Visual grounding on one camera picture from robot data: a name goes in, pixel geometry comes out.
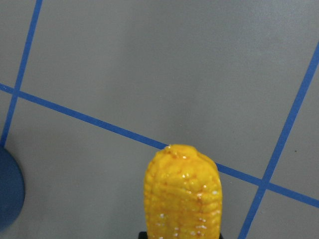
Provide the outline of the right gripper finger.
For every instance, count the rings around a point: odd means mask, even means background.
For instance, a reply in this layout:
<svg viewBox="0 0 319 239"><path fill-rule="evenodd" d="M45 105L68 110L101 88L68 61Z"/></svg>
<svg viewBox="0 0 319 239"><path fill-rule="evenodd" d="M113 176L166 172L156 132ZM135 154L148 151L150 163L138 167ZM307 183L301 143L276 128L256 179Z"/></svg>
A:
<svg viewBox="0 0 319 239"><path fill-rule="evenodd" d="M139 232L138 239L147 239L147 232Z"/></svg>

